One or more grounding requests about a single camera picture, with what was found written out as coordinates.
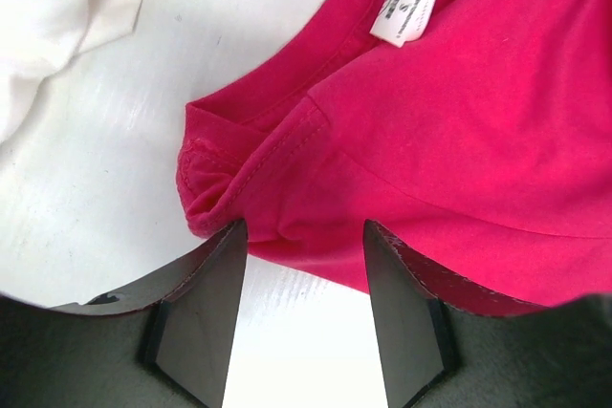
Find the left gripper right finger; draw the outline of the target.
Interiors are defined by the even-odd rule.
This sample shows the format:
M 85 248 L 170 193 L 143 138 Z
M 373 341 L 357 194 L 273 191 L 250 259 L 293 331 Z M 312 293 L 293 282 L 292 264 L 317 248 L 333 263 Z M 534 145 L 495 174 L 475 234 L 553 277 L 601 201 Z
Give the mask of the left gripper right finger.
M 473 283 L 374 221 L 363 227 L 391 407 L 607 407 L 611 298 L 556 307 Z

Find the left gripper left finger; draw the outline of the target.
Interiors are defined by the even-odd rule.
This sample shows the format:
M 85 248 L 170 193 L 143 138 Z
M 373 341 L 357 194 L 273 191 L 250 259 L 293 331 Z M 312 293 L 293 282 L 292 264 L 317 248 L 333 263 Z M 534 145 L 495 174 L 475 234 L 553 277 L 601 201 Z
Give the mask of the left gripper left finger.
M 85 304 L 1 299 L 5 407 L 219 407 L 247 261 L 243 222 Z

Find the pink t shirt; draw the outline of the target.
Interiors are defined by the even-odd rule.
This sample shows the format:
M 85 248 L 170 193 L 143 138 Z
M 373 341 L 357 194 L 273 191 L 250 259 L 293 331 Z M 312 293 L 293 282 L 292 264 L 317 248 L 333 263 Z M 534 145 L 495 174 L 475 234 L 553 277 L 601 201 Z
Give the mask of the pink t shirt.
M 326 0 L 186 106 L 193 234 L 368 291 L 366 221 L 545 306 L 611 290 L 611 0 Z

